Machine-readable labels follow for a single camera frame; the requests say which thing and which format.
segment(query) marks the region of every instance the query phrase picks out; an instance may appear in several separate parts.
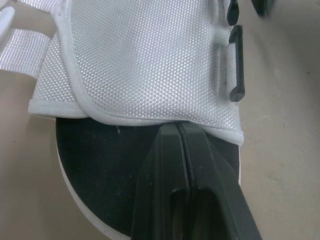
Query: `black plastic buckle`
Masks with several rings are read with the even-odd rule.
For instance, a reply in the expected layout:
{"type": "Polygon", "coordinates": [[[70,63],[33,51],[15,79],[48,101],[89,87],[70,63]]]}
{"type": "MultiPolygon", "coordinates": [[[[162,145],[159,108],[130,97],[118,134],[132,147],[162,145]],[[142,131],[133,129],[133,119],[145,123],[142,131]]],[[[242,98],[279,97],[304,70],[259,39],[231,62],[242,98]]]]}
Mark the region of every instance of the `black plastic buckle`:
{"type": "Polygon", "coordinates": [[[236,50],[236,87],[230,93],[231,102],[239,102],[245,96],[245,75],[244,75],[244,47],[243,28],[241,25],[234,26],[229,43],[235,43],[236,50]]]}
{"type": "Polygon", "coordinates": [[[237,0],[230,1],[226,18],[229,26],[234,26],[237,24],[239,19],[239,6],[237,0]]]}
{"type": "Polygon", "coordinates": [[[166,124],[139,171],[132,240],[261,240],[233,169],[193,123],[166,124]]]}

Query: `white fabric edge binding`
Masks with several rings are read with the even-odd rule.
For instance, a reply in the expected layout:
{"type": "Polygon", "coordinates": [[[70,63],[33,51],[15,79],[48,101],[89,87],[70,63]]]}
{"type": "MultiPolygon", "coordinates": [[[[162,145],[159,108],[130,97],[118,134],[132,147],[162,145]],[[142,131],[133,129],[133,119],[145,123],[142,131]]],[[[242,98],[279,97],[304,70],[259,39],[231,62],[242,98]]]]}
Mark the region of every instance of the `white fabric edge binding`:
{"type": "Polygon", "coordinates": [[[31,99],[28,112],[34,115],[45,115],[57,118],[83,119],[88,118],[77,102],[49,101],[42,99],[31,99]]]}
{"type": "MultiPolygon", "coordinates": [[[[71,29],[71,2],[66,0],[62,6],[53,5],[50,13],[57,26],[61,44],[61,55],[68,72],[70,84],[78,104],[94,120],[115,126],[149,126],[173,121],[187,121],[187,119],[139,119],[128,116],[119,116],[106,112],[99,108],[89,97],[85,86],[81,83],[81,73],[74,50],[73,34],[71,29]]],[[[243,132],[234,132],[229,129],[217,128],[199,124],[203,130],[222,140],[233,144],[242,145],[244,141],[243,132]]]]}
{"type": "Polygon", "coordinates": [[[117,230],[113,229],[112,227],[108,226],[105,224],[103,221],[101,221],[90,209],[84,204],[84,202],[80,199],[80,197],[77,195],[76,191],[72,187],[67,174],[64,170],[64,167],[62,166],[62,162],[59,156],[59,150],[58,146],[56,146],[56,150],[58,153],[58,160],[59,160],[59,165],[61,168],[62,176],[65,181],[65,184],[75,201],[75,204],[78,206],[78,208],[81,210],[83,215],[89,220],[89,222],[95,226],[103,235],[105,235],[107,238],[110,238],[112,240],[130,240],[131,238],[118,232],[117,230]]]}

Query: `white fabric pad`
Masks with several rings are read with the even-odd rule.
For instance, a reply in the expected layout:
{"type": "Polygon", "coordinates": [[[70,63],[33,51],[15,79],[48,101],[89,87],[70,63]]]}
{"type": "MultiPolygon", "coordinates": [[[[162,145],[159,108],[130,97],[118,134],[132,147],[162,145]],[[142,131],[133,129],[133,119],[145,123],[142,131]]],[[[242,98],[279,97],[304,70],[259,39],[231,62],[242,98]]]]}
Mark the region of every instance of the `white fabric pad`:
{"type": "Polygon", "coordinates": [[[242,144],[223,1],[77,0],[51,14],[74,96],[90,117],[127,126],[186,120],[242,144]]]}
{"type": "Polygon", "coordinates": [[[72,91],[67,70],[61,56],[60,42],[56,33],[45,55],[29,113],[62,118],[88,117],[72,91]]]}

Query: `black plastic clip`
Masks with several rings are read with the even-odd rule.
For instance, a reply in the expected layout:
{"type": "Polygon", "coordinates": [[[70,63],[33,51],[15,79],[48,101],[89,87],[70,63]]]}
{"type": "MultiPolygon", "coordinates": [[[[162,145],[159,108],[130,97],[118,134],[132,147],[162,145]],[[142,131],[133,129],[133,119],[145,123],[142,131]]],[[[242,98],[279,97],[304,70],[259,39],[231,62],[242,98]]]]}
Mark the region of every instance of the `black plastic clip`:
{"type": "Polygon", "coordinates": [[[245,96],[243,29],[241,25],[233,27],[229,43],[235,43],[236,50],[236,87],[230,93],[231,102],[239,102],[245,96]]]}
{"type": "Polygon", "coordinates": [[[174,124],[166,124],[159,129],[139,171],[131,239],[176,239],[173,236],[179,235],[183,224],[188,194],[181,137],[174,124]]]}
{"type": "Polygon", "coordinates": [[[229,26],[234,26],[237,24],[239,19],[239,6],[237,0],[230,1],[226,18],[228,20],[229,26]]]}

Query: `white webbing strap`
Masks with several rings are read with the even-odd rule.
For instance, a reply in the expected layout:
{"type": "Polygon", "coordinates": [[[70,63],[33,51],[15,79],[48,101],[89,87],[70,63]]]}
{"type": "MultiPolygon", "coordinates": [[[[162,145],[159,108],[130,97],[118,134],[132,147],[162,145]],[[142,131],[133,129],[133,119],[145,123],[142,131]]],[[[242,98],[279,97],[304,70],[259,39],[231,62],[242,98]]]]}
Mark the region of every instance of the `white webbing strap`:
{"type": "Polygon", "coordinates": [[[0,45],[0,70],[38,78],[50,38],[40,32],[10,29],[0,45]]]}
{"type": "Polygon", "coordinates": [[[63,0],[17,0],[19,3],[28,5],[32,8],[49,12],[50,8],[55,4],[62,4],[63,0]]]}

